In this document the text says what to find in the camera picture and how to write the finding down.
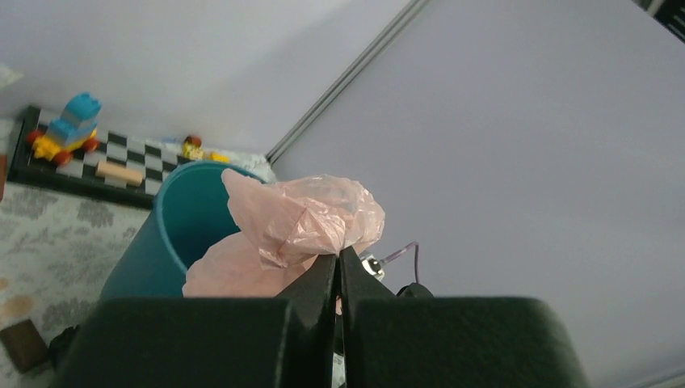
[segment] gray floral carpet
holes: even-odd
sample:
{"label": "gray floral carpet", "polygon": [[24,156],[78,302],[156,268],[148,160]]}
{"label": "gray floral carpet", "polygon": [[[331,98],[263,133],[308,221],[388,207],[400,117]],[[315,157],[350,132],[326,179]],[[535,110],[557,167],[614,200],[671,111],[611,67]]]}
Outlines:
{"label": "gray floral carpet", "polygon": [[[80,323],[148,211],[9,183],[0,202],[0,326],[30,318],[46,341]],[[0,353],[0,386],[47,386]]]}

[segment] pink plastic bag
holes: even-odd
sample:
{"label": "pink plastic bag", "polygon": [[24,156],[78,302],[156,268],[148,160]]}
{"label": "pink plastic bag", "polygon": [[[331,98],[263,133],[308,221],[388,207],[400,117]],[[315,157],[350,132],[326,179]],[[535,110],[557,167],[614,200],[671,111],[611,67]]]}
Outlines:
{"label": "pink plastic bag", "polygon": [[259,251],[243,233],[211,246],[202,259],[188,269],[185,297],[273,297],[290,285],[313,258],[301,265],[277,270],[264,270],[259,265]]}
{"label": "pink plastic bag", "polygon": [[383,233],[385,212],[359,182],[319,175],[262,185],[230,169],[221,179],[242,232],[188,269],[184,296],[275,296],[317,255],[361,252]]}

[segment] black and white checkered board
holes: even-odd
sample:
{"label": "black and white checkered board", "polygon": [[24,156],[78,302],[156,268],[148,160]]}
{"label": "black and white checkered board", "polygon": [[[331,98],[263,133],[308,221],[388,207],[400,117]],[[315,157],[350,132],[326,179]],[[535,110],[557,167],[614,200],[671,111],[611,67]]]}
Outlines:
{"label": "black and white checkered board", "polygon": [[[46,129],[43,124],[39,125],[38,128],[43,131]],[[43,170],[49,169],[60,175],[79,178],[96,184],[104,183],[115,188],[125,188],[139,194],[154,196],[170,172],[178,165],[190,162],[189,159],[172,151],[146,145],[143,142],[131,140],[126,136],[107,130],[98,129],[96,138],[100,140],[100,146],[96,151],[85,154],[81,150],[76,150],[74,151],[74,159],[66,166],[55,168],[51,163],[32,156],[29,157],[28,166]],[[133,186],[120,179],[96,176],[95,169],[101,160],[141,172],[143,174],[142,184]]]}
{"label": "black and white checkered board", "polygon": [[[22,114],[21,129],[11,143],[7,180],[39,188],[87,196],[143,209],[153,207],[153,199],[162,181],[178,165],[190,162],[175,152],[127,139],[118,133],[99,129],[100,147],[90,154],[82,150],[73,152],[74,159],[64,167],[55,167],[50,161],[34,158],[26,137],[34,129],[45,130],[47,123],[57,115],[30,106]],[[106,160],[140,171],[144,180],[140,186],[128,185],[118,179],[95,176],[98,162]]]}

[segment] teal cylinder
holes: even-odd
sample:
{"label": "teal cylinder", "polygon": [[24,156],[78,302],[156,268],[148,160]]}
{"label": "teal cylinder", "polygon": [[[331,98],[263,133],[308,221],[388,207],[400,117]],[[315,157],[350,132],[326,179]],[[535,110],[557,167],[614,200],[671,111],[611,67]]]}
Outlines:
{"label": "teal cylinder", "polygon": [[240,231],[226,206],[229,195],[221,182],[227,168],[263,183],[240,167],[213,161],[191,162],[171,172],[107,278],[100,299],[183,295],[188,268],[209,247]]}

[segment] checkered mat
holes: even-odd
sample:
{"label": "checkered mat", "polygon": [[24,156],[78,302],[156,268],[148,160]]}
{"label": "checkered mat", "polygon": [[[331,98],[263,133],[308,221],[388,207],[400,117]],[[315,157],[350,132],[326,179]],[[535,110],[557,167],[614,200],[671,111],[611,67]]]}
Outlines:
{"label": "checkered mat", "polygon": [[[44,131],[45,127],[43,125],[41,127],[39,129]],[[74,159],[66,166],[55,168],[51,163],[32,156],[28,165],[38,167],[41,170],[52,170],[61,175],[105,183],[113,187],[126,188],[132,192],[154,196],[170,172],[179,165],[190,162],[189,159],[169,150],[146,145],[118,133],[98,129],[96,138],[100,140],[100,145],[96,151],[85,154],[82,150],[76,150],[74,151]],[[133,186],[120,179],[95,176],[96,167],[101,160],[141,172],[143,175],[142,184]]]}

